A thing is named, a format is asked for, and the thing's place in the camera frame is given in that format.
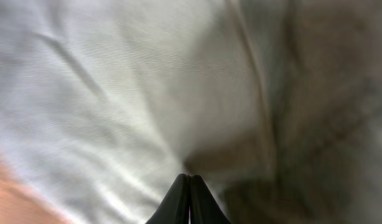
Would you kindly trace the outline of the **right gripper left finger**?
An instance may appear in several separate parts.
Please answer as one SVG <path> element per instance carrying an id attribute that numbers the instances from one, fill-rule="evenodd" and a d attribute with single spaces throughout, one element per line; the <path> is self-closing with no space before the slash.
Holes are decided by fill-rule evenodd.
<path id="1" fill-rule="evenodd" d="M 179 174 L 146 224 L 188 224 L 190 176 Z"/>

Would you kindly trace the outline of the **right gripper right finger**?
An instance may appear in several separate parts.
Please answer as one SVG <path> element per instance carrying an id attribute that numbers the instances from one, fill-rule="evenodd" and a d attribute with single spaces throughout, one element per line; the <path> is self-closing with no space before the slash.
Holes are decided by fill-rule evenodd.
<path id="1" fill-rule="evenodd" d="M 191 224 L 231 224 L 200 175 L 190 181 Z"/>

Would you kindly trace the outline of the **grey shorts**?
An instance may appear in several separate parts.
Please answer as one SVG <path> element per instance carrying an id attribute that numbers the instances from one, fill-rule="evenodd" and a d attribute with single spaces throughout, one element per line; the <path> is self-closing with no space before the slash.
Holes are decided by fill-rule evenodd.
<path id="1" fill-rule="evenodd" d="M 382 223 L 382 1 L 0 1 L 0 157 L 72 223 L 179 173 L 233 223 Z"/>

